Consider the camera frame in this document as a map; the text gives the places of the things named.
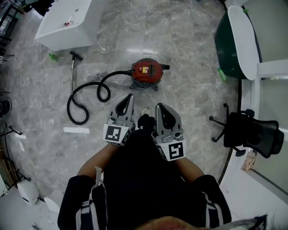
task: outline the vacuum cleaner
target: vacuum cleaner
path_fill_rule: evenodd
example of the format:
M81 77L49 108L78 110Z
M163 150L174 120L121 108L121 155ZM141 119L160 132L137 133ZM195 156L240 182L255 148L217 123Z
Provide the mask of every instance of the vacuum cleaner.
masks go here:
M101 79L100 82L88 82L86 84L83 84L73 90L73 76L74 76L74 68L75 68L75 59L82 61L83 58L80 57L78 54L75 52L71 51L70 54L72 55L72 70L71 70L71 94L67 102L67 114L69 119L77 125L83 125L88 121L89 118L89 113L88 110L83 106L80 105L75 101L75 94L80 90L83 89L84 87L90 86L90 85L97 85L97 98L101 102L107 102L109 101L111 97L111 91L107 85L104 84L104 81L112 77L114 75L128 75L131 76L133 79L133 83L130 86L130 89L135 89L135 88L153 88L155 91L158 91L158 86L157 84L161 81L161 78L163 76L163 70L169 70L170 66L165 65L165 64L160 64L156 60L151 59L151 58L143 58L138 60L136 63L132 64L131 70L127 71L115 71L110 74L107 74L105 77ZM101 87L104 87L107 91L107 97L106 98L101 98L100 96L100 89ZM75 121L70 113L70 103L71 101L73 102L74 105L76 105L78 108L83 109L85 112L85 119L83 121Z

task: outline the chair backrest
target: chair backrest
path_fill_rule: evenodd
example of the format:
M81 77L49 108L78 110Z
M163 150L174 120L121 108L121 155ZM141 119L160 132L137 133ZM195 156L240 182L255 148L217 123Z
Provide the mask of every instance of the chair backrest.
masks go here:
M279 130L277 121L261 121L249 117L248 124L244 147L256 150L265 158L280 152L284 134Z

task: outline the office chair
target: office chair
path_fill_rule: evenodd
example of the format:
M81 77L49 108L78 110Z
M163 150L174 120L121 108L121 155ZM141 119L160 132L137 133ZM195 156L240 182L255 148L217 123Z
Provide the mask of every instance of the office chair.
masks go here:
M250 147L260 153L263 157L269 158L271 154L278 154L281 150L284 134L279 130L277 121L260 121L253 118L254 111L247 109L238 113L230 113L229 107L225 103L226 123L214 120L212 116L209 120L224 126L223 131L213 142L219 141L224 135L224 146L232 147L236 150L236 156L243 156L245 150L239 150L238 146Z

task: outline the black hose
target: black hose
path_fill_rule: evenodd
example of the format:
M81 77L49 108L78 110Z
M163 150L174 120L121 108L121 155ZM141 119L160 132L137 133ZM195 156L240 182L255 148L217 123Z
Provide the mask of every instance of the black hose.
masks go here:
M112 77L114 75L118 75L118 74L124 74L124 75L129 75L131 76L132 75L132 72L131 70L130 71L115 71L115 72L112 72L110 74L107 74L105 77L102 78L102 80L100 82L89 82L89 83L86 83L86 84L83 84L81 86L79 86L78 88L76 88L74 91L73 91L73 94L70 95L68 101L67 101L67 114L68 114L68 117L69 119L74 123L74 124L77 124L77 125L83 125L85 124L87 121L88 121L88 118L89 118L89 113L88 113L88 110L83 106L83 105L80 105L78 104L75 99L74 99L74 95L75 93L77 93L77 91L79 91L80 89L86 87L86 86L90 86L90 85L97 85L98 88L97 88L97 98L99 99L99 101L101 102L107 102L109 101L110 97L111 97L111 91L109 89L109 87L107 85L105 85L103 82L109 78L109 77ZM101 87L104 87L108 93L107 97L105 99L102 99L101 96L100 96L100 88ZM84 121L81 121L81 122L78 122L78 121L75 121L72 116L71 116L71 113L70 113L70 102L74 103L74 105L76 105L78 108L80 109L83 109L85 114L86 114L86 117L85 117L85 120Z

